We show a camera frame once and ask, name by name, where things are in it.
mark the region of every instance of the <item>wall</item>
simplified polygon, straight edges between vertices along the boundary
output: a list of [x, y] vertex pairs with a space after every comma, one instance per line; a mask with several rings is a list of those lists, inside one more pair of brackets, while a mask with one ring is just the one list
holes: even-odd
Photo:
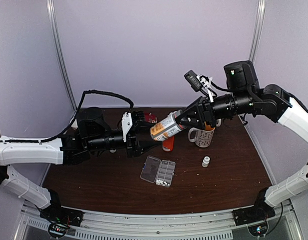
[[[72, 111], [55, 54], [46, 1], [0, 1], [0, 130], [41, 138], [61, 131]], [[46, 164], [15, 168], [40, 183]], [[0, 240], [11, 239], [23, 201], [0, 189]]]
[[[262, 87], [276, 83], [308, 107], [308, 0], [267, 1], [255, 68]], [[306, 142], [265, 117], [251, 118], [251, 135], [274, 181], [284, 180], [307, 163]], [[292, 202], [308, 240], [308, 191]]]
[[[198, 97], [183, 77], [188, 70], [224, 87], [223, 66], [248, 58], [257, 6], [246, 0], [56, 1], [74, 96], [99, 89], [137, 106], [187, 106]], [[89, 96], [84, 106], [126, 104]]]

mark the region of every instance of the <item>mug handle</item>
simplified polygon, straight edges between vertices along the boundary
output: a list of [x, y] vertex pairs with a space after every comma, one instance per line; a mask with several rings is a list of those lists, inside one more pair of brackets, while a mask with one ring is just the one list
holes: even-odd
[[[198, 130], [197, 128], [194, 128], [192, 127], [191, 129], [189, 129], [188, 131], [188, 140], [191, 142], [191, 143], [194, 143], [196, 140], [197, 140], [197, 133], [198, 133]], [[190, 135], [192, 134], [192, 132], [194, 131], [197, 131], [196, 134], [195, 134], [195, 137], [194, 138], [190, 138]]]

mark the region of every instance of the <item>vertical metal pole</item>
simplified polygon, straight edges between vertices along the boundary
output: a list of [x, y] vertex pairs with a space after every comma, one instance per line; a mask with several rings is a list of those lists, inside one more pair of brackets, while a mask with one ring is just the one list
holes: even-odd
[[50, 20], [52, 33], [54, 37], [54, 43], [55, 43], [59, 68], [60, 68], [62, 78], [65, 84], [67, 95], [69, 97], [72, 108], [75, 111], [77, 109], [77, 106], [76, 106], [74, 94], [73, 94], [73, 91], [72, 91], [72, 88], [70, 86], [70, 82], [68, 79], [68, 74], [67, 74], [65, 62], [64, 62], [64, 56], [63, 56], [62, 49], [60, 46], [60, 40], [59, 40], [59, 34], [58, 34], [57, 22], [56, 22], [56, 16], [55, 16], [55, 9], [54, 9], [54, 0], [46, 0], [46, 3], [47, 3], [48, 17]]
[[256, 22], [255, 22], [254, 37], [253, 37], [252, 46], [251, 46], [250, 54], [249, 54], [249, 60], [252, 62], [255, 62], [259, 40], [260, 40], [260, 36], [263, 30], [263, 24], [264, 24], [264, 18], [265, 18], [265, 5], [266, 5], [266, 0], [258, 1], [258, 11], [257, 11], [257, 16], [256, 16]]

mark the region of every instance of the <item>white mug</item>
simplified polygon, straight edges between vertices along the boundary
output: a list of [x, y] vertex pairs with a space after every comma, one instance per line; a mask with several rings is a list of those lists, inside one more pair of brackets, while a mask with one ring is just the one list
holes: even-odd
[[[188, 132], [188, 140], [191, 143], [195, 143], [197, 146], [201, 148], [208, 147], [212, 142], [212, 138], [214, 135], [215, 128], [210, 131], [200, 130], [195, 127], [191, 128]], [[195, 137], [191, 138], [191, 133], [196, 132]]]

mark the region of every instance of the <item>wooden table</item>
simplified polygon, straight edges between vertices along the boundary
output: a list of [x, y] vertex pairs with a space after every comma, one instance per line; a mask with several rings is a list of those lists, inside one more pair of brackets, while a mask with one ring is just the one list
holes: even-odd
[[[141, 108], [161, 120], [173, 108]], [[115, 127], [120, 108], [106, 109], [105, 120]], [[226, 121], [239, 125], [236, 117]], [[44, 187], [58, 192], [64, 206], [121, 214], [202, 213], [252, 205], [270, 180], [244, 127], [217, 128], [208, 148], [187, 140], [187, 130], [175, 136], [172, 152], [156, 147], [144, 155], [127, 158], [124, 149], [104, 152], [74, 166], [52, 165]], [[140, 179], [148, 155], [176, 162], [169, 188]], [[207, 168], [204, 156], [211, 158]]]

